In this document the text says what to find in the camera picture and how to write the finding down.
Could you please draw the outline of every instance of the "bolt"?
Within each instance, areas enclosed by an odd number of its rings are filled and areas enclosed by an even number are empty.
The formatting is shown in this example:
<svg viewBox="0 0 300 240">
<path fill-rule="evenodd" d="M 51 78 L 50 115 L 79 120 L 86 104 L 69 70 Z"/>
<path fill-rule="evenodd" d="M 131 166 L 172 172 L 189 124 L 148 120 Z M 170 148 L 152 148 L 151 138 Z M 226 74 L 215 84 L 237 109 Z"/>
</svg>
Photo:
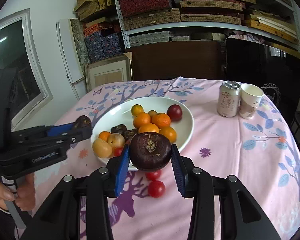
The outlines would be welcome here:
<svg viewBox="0 0 300 240">
<path fill-rule="evenodd" d="M 237 182 L 237 180 L 238 180 L 238 178 L 236 176 L 234 176 L 234 175 L 230 175 L 228 179 L 231 182 Z"/>
<path fill-rule="evenodd" d="M 71 176 L 71 175 L 66 175 L 66 176 L 63 177 L 63 180 L 64 180 L 65 182 L 69 182 L 69 181 L 72 180 L 72 176 Z"/>
<path fill-rule="evenodd" d="M 200 173 L 202 172 L 202 170 L 201 170 L 200 168 L 193 168 L 193 169 L 192 169 L 192 172 L 193 172 L 194 174 L 200 174 Z"/>
<path fill-rule="evenodd" d="M 106 174 L 106 173 L 108 172 L 108 168 L 106 168 L 106 167 L 101 167 L 101 168 L 99 169 L 99 172 L 100 172 L 101 174 Z"/>
</svg>

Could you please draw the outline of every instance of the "fruit bowl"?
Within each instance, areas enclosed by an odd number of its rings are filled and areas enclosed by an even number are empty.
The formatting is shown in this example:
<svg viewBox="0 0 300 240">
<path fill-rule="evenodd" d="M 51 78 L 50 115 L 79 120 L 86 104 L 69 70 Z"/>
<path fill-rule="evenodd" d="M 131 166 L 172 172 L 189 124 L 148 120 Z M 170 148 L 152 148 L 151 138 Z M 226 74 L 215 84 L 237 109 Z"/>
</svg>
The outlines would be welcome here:
<svg viewBox="0 0 300 240">
<path fill-rule="evenodd" d="M 190 141 L 192 136 L 194 130 L 194 119 L 190 110 L 184 104 L 174 99 L 163 97 L 136 98 L 112 108 L 103 117 L 101 117 L 94 126 L 90 138 L 91 147 L 93 142 L 98 138 L 99 133 L 102 131 L 110 131 L 111 127 L 123 123 L 128 130 L 133 129 L 133 116 L 131 114 L 131 108 L 135 104 L 141 105 L 146 113 L 150 110 L 155 110 L 158 113 L 166 113 L 169 106 L 174 104 L 181 107 L 183 113 L 182 119 L 178 122 L 172 122 L 170 125 L 177 132 L 177 140 L 175 141 L 175 144 L 177 145 L 178 150 L 181 152 Z M 98 158 L 104 164 L 108 163 L 108 158 Z M 138 169 L 134 167 L 132 163 L 130 163 L 129 171 L 137 170 Z"/>
</svg>

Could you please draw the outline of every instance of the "aluminum can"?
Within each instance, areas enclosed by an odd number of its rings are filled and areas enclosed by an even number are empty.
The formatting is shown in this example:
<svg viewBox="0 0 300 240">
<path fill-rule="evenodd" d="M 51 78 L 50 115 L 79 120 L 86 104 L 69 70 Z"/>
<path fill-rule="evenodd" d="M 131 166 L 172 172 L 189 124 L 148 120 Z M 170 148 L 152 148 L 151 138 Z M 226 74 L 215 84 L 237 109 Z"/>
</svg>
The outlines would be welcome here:
<svg viewBox="0 0 300 240">
<path fill-rule="evenodd" d="M 224 81 L 220 86 L 217 111 L 225 117 L 237 114 L 240 100 L 240 85 L 234 81 Z"/>
</svg>

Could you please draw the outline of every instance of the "floral tablecloth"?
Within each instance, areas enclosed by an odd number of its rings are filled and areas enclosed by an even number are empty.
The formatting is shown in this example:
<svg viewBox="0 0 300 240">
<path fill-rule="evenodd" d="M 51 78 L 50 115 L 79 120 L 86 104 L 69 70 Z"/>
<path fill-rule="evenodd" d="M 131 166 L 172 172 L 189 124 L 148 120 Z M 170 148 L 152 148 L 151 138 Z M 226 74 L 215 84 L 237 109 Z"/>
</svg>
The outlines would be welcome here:
<svg viewBox="0 0 300 240">
<path fill-rule="evenodd" d="M 176 78 L 111 83 L 85 95 L 57 124 L 87 115 L 95 125 L 104 113 L 139 97 L 169 97 L 185 104 L 194 116 L 194 133 L 181 155 L 213 176 L 236 175 L 269 217 L 283 240 L 300 226 L 300 153 L 287 123 L 264 96 L 252 120 L 222 117 L 217 113 L 222 81 Z M 103 164 L 94 156 L 90 140 L 72 145 L 68 159 L 35 173 L 36 211 L 67 174 L 83 177 Z M 166 186 L 161 198 L 147 194 L 149 182 L 141 171 L 128 172 L 124 192 L 109 199 L 114 239 L 185 240 L 192 199 L 177 190 L 171 163 L 162 170 Z M 215 198 L 215 239 L 220 239 L 220 210 Z M 81 209 L 81 238 L 85 232 L 85 199 Z"/>
</svg>

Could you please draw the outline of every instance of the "paper cup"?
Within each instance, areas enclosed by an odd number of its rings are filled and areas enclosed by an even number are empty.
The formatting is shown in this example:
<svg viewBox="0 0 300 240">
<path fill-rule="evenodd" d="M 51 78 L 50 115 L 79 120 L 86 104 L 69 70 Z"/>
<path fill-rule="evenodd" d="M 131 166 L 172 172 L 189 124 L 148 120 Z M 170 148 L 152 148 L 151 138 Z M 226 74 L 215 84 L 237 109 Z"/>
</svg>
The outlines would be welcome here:
<svg viewBox="0 0 300 240">
<path fill-rule="evenodd" d="M 244 119 L 252 119 L 263 96 L 261 88 L 251 84 L 242 84 L 239 115 Z"/>
</svg>

